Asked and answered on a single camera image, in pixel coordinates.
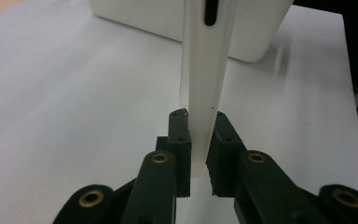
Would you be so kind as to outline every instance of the white object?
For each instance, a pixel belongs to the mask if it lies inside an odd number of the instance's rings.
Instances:
[[[211,25],[205,24],[204,0],[185,0],[185,6],[182,51],[182,79],[185,80],[181,81],[181,88],[189,85],[191,175],[199,176],[205,167],[213,134],[237,0],[219,1],[217,12],[212,12],[216,19]]]
[[[239,0],[229,56],[256,62],[294,0]],[[95,15],[182,40],[184,0],[89,0]]]
[[[85,0],[1,12],[0,224],[52,223],[78,189],[135,178],[179,107],[181,50],[92,16]],[[292,6],[261,61],[228,60],[220,109],[248,149],[268,153],[301,188],[358,189],[341,15]],[[238,223],[232,199],[212,197],[204,175],[178,199],[176,223]]]

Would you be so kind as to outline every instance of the white table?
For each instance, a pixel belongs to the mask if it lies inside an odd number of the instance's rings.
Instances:
[[[220,110],[301,188],[358,189],[342,17],[292,7],[258,63],[229,60]],[[91,15],[84,0],[0,13],[0,224],[51,223],[78,189],[136,177],[179,108],[181,45]],[[207,175],[177,223],[237,223]]]

